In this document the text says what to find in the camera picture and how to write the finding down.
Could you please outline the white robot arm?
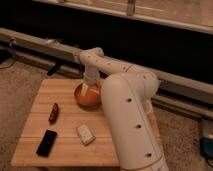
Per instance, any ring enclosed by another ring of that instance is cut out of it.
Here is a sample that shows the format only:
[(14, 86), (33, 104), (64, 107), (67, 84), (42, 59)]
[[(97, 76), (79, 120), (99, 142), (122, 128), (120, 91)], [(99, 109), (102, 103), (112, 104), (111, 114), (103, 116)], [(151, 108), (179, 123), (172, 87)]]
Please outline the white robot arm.
[(121, 171), (169, 171), (144, 103), (157, 92), (159, 79), (151, 70), (108, 58), (100, 48), (84, 50), (79, 61), (84, 80), (93, 84), (101, 72), (102, 109), (107, 120)]

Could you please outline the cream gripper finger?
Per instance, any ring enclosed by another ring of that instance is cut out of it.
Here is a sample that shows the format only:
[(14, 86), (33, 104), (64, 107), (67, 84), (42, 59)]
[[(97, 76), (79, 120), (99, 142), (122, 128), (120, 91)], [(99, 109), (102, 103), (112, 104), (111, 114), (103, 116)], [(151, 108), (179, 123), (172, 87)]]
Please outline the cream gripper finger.
[(82, 96), (85, 96), (87, 94), (87, 91), (88, 91), (88, 85), (86, 83), (83, 83), (82, 84), (82, 90), (81, 90), (81, 95)]

